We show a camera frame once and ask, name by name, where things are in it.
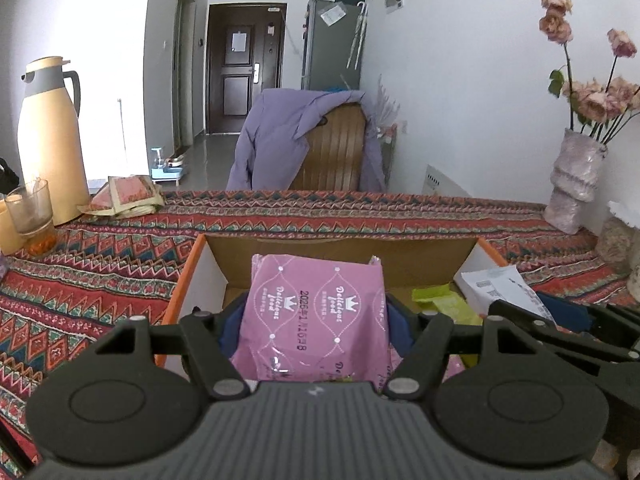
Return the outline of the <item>floral white vase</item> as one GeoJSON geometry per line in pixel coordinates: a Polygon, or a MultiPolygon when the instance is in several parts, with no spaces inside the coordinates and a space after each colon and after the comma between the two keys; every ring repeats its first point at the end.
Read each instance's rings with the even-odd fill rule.
{"type": "Polygon", "coordinates": [[[634,297],[634,300],[640,302],[640,262],[636,262],[631,266],[627,289],[631,296],[634,297]]]}

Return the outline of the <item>wooden chair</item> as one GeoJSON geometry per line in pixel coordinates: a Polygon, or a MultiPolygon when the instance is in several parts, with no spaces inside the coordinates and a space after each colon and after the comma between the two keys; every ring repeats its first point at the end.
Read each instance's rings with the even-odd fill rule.
{"type": "Polygon", "coordinates": [[[366,125],[357,103],[343,104],[324,115],[305,136],[309,150],[290,189],[356,191],[366,125]]]}

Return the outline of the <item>folded red cloth coasters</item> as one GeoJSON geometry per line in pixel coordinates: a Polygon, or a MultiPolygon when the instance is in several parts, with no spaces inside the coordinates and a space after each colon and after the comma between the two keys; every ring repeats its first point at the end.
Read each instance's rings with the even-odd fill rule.
{"type": "Polygon", "coordinates": [[[90,216],[121,219],[154,214],[164,205],[160,189],[149,176],[109,177],[78,210],[90,216]]]}

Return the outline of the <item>red cardboard pumpkin box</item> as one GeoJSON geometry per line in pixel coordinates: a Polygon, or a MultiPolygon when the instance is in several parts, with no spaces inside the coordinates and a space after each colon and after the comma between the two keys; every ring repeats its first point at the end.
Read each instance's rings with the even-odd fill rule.
{"type": "Polygon", "coordinates": [[[253,380],[356,380],[382,386],[407,346],[393,339],[394,296],[458,284],[462,273],[506,266],[478,237],[458,240],[199,236],[162,318],[240,303],[224,348],[253,380]]]}

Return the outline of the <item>purple jacket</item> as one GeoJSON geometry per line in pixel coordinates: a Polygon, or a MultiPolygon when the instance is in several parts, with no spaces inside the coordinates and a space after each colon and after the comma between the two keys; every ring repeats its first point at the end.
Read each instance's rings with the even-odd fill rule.
{"type": "Polygon", "coordinates": [[[235,145],[226,190],[284,191],[309,151],[306,134],[322,117],[345,104],[358,104],[366,118],[358,190],[386,191],[373,102],[363,91],[267,89],[255,100],[235,145]]]}

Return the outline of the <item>green snack pouch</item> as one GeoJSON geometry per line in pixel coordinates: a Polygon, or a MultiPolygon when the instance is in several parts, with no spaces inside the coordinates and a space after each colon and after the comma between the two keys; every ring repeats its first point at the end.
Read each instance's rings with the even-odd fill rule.
{"type": "Polygon", "coordinates": [[[449,316],[456,324],[481,326],[483,320],[466,300],[449,284],[413,289],[412,301],[422,311],[437,311],[449,316]]]}

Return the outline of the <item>dried pink roses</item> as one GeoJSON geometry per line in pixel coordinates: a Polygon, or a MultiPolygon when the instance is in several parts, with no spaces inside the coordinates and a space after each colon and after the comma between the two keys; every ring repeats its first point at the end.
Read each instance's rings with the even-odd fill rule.
{"type": "Polygon", "coordinates": [[[605,0],[539,2],[538,30],[563,55],[548,92],[567,102],[570,130],[608,145],[639,116],[639,81],[622,74],[624,64],[638,61],[639,41],[605,0]]]}

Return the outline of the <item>yellow round cup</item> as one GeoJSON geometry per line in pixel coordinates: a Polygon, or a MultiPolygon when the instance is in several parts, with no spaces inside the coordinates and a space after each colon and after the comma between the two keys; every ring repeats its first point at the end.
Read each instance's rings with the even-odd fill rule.
{"type": "Polygon", "coordinates": [[[21,235],[15,229],[5,200],[0,200],[0,249],[3,255],[13,255],[24,244],[21,235]]]}

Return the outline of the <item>patterned red tablecloth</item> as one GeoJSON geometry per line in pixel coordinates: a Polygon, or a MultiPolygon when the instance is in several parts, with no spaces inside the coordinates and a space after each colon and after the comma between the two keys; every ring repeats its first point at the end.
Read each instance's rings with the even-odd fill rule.
{"type": "Polygon", "coordinates": [[[541,233],[532,204],[357,192],[175,192],[157,214],[82,218],[1,285],[1,352],[41,460],[31,479],[600,479],[610,407],[587,375],[507,318],[454,323],[425,401],[372,382],[267,380],[209,401],[162,322],[201,235],[278,240],[478,237],[515,261],[541,233]]]}

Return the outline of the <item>grey refrigerator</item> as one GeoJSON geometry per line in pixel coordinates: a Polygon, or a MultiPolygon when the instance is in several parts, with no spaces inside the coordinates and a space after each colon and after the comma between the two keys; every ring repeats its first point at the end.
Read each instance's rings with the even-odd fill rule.
{"type": "Polygon", "coordinates": [[[344,0],[309,0],[304,29],[302,90],[360,88],[367,5],[344,0]]]}

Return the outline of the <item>dark brown door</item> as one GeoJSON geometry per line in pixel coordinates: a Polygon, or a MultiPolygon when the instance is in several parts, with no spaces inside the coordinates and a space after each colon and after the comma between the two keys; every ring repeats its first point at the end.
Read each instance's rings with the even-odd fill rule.
{"type": "Polygon", "coordinates": [[[208,9],[206,132],[237,133],[262,90],[281,82],[284,3],[212,4],[208,9]]]}

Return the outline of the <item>white snack packet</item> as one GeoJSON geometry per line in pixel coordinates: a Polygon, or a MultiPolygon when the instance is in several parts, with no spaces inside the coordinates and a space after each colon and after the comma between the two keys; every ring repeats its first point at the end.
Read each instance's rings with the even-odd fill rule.
{"type": "Polygon", "coordinates": [[[549,309],[525,283],[516,266],[458,272],[454,282],[462,291],[466,303],[478,315],[488,315],[490,305],[497,300],[503,300],[521,310],[554,322],[549,309]]]}

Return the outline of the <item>glass cup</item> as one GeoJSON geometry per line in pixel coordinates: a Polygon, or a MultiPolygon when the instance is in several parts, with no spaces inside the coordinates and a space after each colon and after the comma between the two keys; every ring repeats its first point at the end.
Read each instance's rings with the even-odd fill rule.
{"type": "Polygon", "coordinates": [[[48,181],[37,178],[6,196],[6,206],[23,248],[32,258],[49,255],[56,246],[48,181]]]}

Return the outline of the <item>pink textured vase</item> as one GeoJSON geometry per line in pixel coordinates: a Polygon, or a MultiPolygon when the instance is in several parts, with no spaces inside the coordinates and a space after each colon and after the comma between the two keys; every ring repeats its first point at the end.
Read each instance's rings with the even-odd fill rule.
{"type": "Polygon", "coordinates": [[[551,171],[553,186],[544,220],[565,234],[576,234],[582,214],[594,201],[608,148],[582,133],[566,129],[551,171]]]}

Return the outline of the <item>clear jar with lid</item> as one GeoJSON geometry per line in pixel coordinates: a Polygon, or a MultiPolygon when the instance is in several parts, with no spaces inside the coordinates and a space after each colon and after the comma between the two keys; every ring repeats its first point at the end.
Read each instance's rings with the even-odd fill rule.
{"type": "Polygon", "coordinates": [[[610,200],[596,252],[616,273],[628,275],[639,262],[639,211],[610,200]]]}

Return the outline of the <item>beige thermos jug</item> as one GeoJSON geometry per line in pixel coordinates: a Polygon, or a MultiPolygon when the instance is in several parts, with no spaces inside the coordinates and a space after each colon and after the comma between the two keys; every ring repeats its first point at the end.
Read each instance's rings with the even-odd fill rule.
{"type": "Polygon", "coordinates": [[[48,181],[57,226],[78,218],[90,202],[78,122],[80,81],[67,64],[60,56],[27,64],[16,134],[23,178],[48,181]]]}

